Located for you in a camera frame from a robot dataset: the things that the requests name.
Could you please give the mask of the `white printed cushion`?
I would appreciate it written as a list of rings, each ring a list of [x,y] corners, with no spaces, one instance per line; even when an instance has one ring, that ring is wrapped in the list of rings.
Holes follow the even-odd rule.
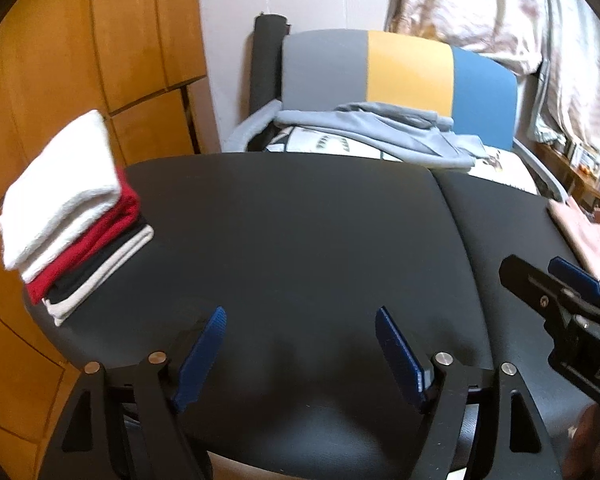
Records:
[[[357,140],[302,127],[284,129],[265,149],[272,153],[326,154],[400,162],[391,154]],[[465,174],[539,195],[531,172],[518,155],[492,146],[486,147],[486,154],[487,158],[476,159]]]

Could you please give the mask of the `light grey folded garment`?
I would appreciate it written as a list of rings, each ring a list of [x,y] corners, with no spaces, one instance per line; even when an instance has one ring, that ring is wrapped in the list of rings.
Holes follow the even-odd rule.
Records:
[[[118,249],[102,266],[94,272],[85,283],[83,283],[67,299],[52,304],[46,299],[42,299],[42,304],[46,307],[47,313],[52,317],[54,324],[59,327],[79,307],[82,302],[91,295],[99,286],[110,278],[120,266],[123,266],[129,258],[132,258],[140,248],[144,247],[154,237],[154,229],[150,224],[145,226],[132,240],[126,242]]]

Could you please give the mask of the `red folded garment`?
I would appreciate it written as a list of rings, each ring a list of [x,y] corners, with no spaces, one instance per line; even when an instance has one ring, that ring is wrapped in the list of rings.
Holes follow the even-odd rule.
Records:
[[[65,274],[75,271],[81,264],[121,240],[123,234],[128,234],[144,223],[140,216],[140,196],[129,185],[122,167],[117,167],[116,173],[121,185],[117,203],[26,285],[32,304],[38,304],[53,284]]]

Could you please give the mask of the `black rolled mat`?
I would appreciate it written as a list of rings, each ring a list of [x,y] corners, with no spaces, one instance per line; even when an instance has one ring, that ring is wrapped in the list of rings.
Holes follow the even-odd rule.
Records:
[[[282,109],[283,43],[288,20],[279,14],[261,13],[254,20],[249,73],[249,115],[260,122],[247,150],[260,152],[274,138],[274,118]]]

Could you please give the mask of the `black folded garment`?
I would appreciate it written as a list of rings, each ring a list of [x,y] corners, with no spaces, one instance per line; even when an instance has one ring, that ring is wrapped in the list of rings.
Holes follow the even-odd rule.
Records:
[[[67,299],[118,249],[129,240],[132,240],[145,226],[148,226],[148,222],[143,216],[140,216],[137,222],[134,222],[132,226],[129,226],[114,240],[100,248],[94,255],[88,257],[84,263],[80,263],[75,269],[62,274],[50,285],[50,289],[43,295],[43,298],[52,304]]]

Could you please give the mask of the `pink knit sweater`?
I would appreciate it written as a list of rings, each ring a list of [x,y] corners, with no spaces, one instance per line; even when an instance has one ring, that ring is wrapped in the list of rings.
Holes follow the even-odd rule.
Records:
[[[565,203],[549,200],[547,210],[583,269],[600,280],[600,208],[594,210],[590,219],[569,197]]]

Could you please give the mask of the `wooden desk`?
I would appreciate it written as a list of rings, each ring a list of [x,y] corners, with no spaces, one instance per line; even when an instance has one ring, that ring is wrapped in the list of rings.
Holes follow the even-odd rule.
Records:
[[[555,152],[547,144],[535,143],[533,151],[582,208],[589,212],[600,208],[600,182],[580,169],[572,168],[564,155]]]

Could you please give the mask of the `light blue grey hoodie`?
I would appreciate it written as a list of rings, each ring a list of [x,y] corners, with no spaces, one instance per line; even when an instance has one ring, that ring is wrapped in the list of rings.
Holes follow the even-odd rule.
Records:
[[[347,103],[327,112],[281,110],[274,124],[336,134],[426,168],[468,171],[490,156],[478,136],[455,133],[452,118],[388,103]]]

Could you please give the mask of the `floral patterned curtain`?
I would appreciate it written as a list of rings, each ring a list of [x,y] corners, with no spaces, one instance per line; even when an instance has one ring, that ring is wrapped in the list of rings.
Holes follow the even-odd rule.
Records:
[[[390,32],[445,42],[518,77],[542,67],[534,137],[600,151],[600,19],[585,0],[392,0]]]

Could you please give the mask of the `grey yellow blue chair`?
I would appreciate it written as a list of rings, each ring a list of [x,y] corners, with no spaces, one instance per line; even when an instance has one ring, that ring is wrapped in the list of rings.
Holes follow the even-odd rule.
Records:
[[[474,134],[485,147],[518,155],[535,184],[558,202],[568,198],[558,180],[516,139],[515,75],[481,55],[443,42],[356,29],[321,29],[283,43],[282,109],[327,112],[357,102],[433,110],[453,119],[454,132]],[[257,115],[224,143],[243,152],[256,134]]]

